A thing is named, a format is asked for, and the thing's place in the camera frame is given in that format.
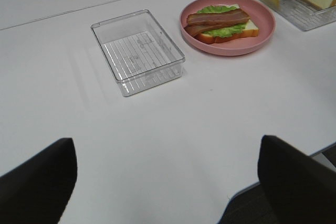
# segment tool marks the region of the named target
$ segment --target clear plastic container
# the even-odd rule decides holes
[[[149,10],[99,22],[91,29],[124,97],[182,75],[183,53]]]
[[[319,10],[303,0],[279,0],[279,5],[272,0],[261,1],[302,31],[336,21],[336,6]]]

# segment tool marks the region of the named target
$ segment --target lettuce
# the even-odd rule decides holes
[[[225,5],[216,5],[216,6],[211,5],[204,7],[202,10],[197,11],[197,13],[224,13],[234,9],[237,9],[237,7],[236,6],[227,7]]]
[[[237,24],[230,27],[224,27],[216,30],[204,31],[203,34],[209,34],[213,37],[231,37],[232,34],[240,34],[245,29],[246,23]]]
[[[202,10],[197,11],[197,13],[224,13],[224,12],[228,12],[229,10],[234,10],[234,9],[237,9],[237,7],[236,6],[227,7],[225,5],[221,5],[221,6],[211,5],[211,6],[204,7]],[[241,32],[243,32],[245,27],[246,27],[246,23],[242,23],[242,24],[237,24],[234,26],[224,27],[224,28],[220,28],[216,30],[204,31],[203,34],[208,34],[213,37],[226,38],[226,37],[231,37],[232,34],[240,34]]]

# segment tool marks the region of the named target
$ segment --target bread crust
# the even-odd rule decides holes
[[[259,30],[244,30],[242,33],[233,34],[231,37],[220,38],[220,37],[213,37],[208,34],[198,34],[195,36],[195,39],[199,40],[200,42],[206,44],[213,44],[213,43],[223,43],[228,42],[230,40],[239,39],[239,38],[247,38],[247,37],[257,37],[259,34]]]
[[[316,10],[322,10],[323,8],[321,6],[318,6],[312,2],[310,2],[309,0],[302,0],[304,2],[306,2],[308,5],[311,5],[312,7],[314,7]],[[332,0],[331,4],[329,7],[335,6],[336,5],[336,0]]]

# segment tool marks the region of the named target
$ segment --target clear plastic box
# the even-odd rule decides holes
[[[336,21],[336,6],[316,9],[303,0],[279,0],[279,5],[272,0],[261,0],[302,31]]]
[[[182,75],[183,53],[149,10],[99,22],[91,29],[124,97]]]

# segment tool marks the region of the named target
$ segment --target bacon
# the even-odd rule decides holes
[[[204,31],[220,29],[220,28],[223,28],[223,27],[228,27],[228,26],[227,26],[227,24],[196,25],[196,26],[186,26],[186,27],[184,27],[184,29],[190,36],[195,37],[197,34],[200,34]]]
[[[249,15],[242,9],[238,8],[224,13],[189,14],[187,17],[187,23],[189,26],[225,25],[223,27],[229,27],[240,23],[246,23],[249,19]]]

